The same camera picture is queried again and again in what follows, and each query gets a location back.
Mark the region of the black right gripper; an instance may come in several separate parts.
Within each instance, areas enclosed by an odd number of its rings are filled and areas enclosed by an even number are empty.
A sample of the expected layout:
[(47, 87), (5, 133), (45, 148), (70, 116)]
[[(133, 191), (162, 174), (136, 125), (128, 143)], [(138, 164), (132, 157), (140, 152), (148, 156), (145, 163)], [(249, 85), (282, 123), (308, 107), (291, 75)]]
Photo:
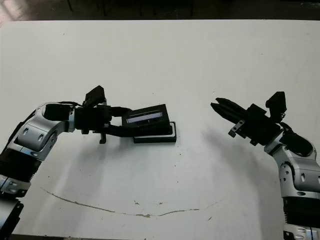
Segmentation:
[(213, 110), (235, 124), (228, 132), (231, 137), (248, 137), (252, 145), (266, 146), (281, 133), (281, 127), (267, 117), (267, 111), (259, 106), (252, 104), (244, 109), (227, 98), (217, 97), (215, 100), (218, 103), (210, 104)]

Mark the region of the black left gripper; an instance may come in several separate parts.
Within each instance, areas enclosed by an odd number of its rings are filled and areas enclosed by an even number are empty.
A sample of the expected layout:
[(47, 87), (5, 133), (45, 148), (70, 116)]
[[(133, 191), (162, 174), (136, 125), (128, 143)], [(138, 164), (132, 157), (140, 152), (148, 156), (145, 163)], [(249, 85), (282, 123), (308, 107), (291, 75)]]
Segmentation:
[(109, 124), (112, 117), (122, 117), (132, 111), (127, 107), (97, 105), (78, 107), (74, 110), (74, 128), (86, 135), (89, 131), (100, 134), (100, 144), (106, 143), (106, 134), (120, 138), (137, 135), (137, 128)]

